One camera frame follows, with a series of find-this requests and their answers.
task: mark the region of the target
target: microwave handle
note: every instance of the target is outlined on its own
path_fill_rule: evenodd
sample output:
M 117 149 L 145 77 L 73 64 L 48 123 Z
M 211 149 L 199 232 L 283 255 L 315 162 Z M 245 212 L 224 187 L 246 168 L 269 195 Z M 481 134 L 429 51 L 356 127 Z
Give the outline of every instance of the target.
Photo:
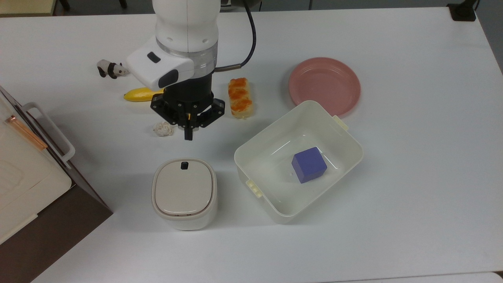
M 69 165 L 66 163 L 68 160 L 70 160 L 70 158 L 73 157 L 73 155 L 75 154 L 75 147 L 70 143 L 70 141 L 63 135 L 63 133 L 61 132 L 61 130 L 56 126 L 56 124 L 54 124 L 54 122 L 51 120 L 51 118 L 49 118 L 49 116 L 47 116 L 47 114 L 45 114 L 45 112 L 42 110 L 42 108 L 40 108 L 40 106 L 35 103 L 35 102 L 29 102 L 29 103 L 26 103 L 25 105 L 23 105 L 21 107 L 21 110 L 25 113 L 27 113 L 30 109 L 33 109 L 33 108 L 36 108 L 40 114 L 42 114 L 42 116 L 49 122 L 49 125 L 56 131 L 56 133 L 58 133 L 58 135 L 60 136 L 60 138 L 66 143 L 66 145 L 68 146 L 68 152 L 65 154 L 65 155 L 61 155 L 59 153 L 58 150 L 54 149 L 54 152 L 59 156 L 59 158 L 63 161 L 63 163 L 69 167 Z

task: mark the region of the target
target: blue cube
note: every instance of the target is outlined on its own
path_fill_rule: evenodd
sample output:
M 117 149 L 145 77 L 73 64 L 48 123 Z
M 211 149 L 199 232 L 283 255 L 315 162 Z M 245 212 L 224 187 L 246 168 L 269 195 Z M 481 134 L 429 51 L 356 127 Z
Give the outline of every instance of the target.
M 311 148 L 293 156 L 293 169 L 301 184 L 321 177 L 326 171 L 326 163 L 318 148 Z

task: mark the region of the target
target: panda figurine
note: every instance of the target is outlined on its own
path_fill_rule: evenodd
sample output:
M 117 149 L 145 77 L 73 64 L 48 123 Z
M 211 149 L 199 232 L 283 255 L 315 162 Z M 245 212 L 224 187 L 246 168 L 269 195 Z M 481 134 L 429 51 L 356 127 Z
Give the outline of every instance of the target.
M 112 63 L 110 61 L 100 60 L 97 63 L 97 66 L 98 66 L 98 71 L 100 72 L 100 76 L 102 76 L 102 77 L 106 77 L 108 74 L 111 78 L 116 79 L 117 76 L 124 76 L 124 75 L 129 74 L 128 69 L 124 68 L 122 66 L 122 63 L 117 65 L 117 64 Z

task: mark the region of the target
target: banana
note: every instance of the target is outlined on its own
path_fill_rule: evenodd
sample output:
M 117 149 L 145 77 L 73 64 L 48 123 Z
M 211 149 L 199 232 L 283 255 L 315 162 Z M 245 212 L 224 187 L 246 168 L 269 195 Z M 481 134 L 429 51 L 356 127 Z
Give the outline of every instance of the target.
M 152 96 L 154 94 L 163 93 L 164 89 L 159 91 L 151 91 L 149 88 L 139 88 L 128 91 L 124 95 L 124 99 L 132 102 L 142 102 L 142 101 L 150 101 L 152 100 Z

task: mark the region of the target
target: container handle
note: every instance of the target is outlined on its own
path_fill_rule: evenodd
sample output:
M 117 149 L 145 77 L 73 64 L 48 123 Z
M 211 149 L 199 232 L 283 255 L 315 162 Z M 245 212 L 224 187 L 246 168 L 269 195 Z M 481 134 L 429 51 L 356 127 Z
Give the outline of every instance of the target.
M 348 127 L 346 124 L 344 124 L 344 122 L 343 122 L 341 119 L 339 119 L 339 117 L 337 117 L 337 115 L 333 116 L 332 118 L 333 118 L 333 119 L 337 122 L 337 124 L 339 124 L 339 126 L 341 126 L 341 127 L 342 127 L 345 131 L 347 131 L 347 130 L 349 129 L 349 127 Z
M 36 108 L 40 112 L 40 114 L 42 114 L 42 116 L 45 119 L 47 119 L 47 122 L 49 122 L 49 125 L 51 125 L 51 127 L 53 127 L 53 129 L 56 131 L 56 133 L 58 133 L 58 135 L 61 137 L 61 139 L 68 146 L 68 152 L 65 155 L 62 156 L 59 153 L 59 151 L 57 149 L 55 149 L 51 145 L 51 147 L 53 148 L 54 152 L 58 155 L 58 157 L 61 159 L 61 161 L 63 161 L 63 163 L 65 164 L 65 166 L 68 167 L 68 168 L 70 168 L 70 166 L 68 165 L 67 161 L 70 160 L 70 158 L 72 158 L 73 155 L 75 154 L 75 147 L 73 147 L 73 145 L 70 143 L 70 141 L 63 135 L 63 133 L 61 132 L 61 130 L 56 126 L 56 124 L 54 124 L 54 122 L 51 120 L 51 118 L 49 118 L 49 116 L 47 116 L 47 114 L 45 114 L 45 112 L 42 110 L 42 108 L 40 108 L 40 106 L 37 103 L 35 103 L 35 102 L 26 103 L 25 105 L 23 105 L 21 107 L 21 110 L 23 112 L 28 113 L 28 111 L 30 109 L 33 109 L 33 108 Z
M 252 190 L 252 192 L 255 194 L 256 197 L 260 198 L 264 195 L 262 191 L 259 189 L 259 187 L 257 187 L 257 185 L 255 185 L 253 181 L 251 180 L 246 181 L 246 185 L 248 186 L 248 188 L 250 188 L 250 190 Z

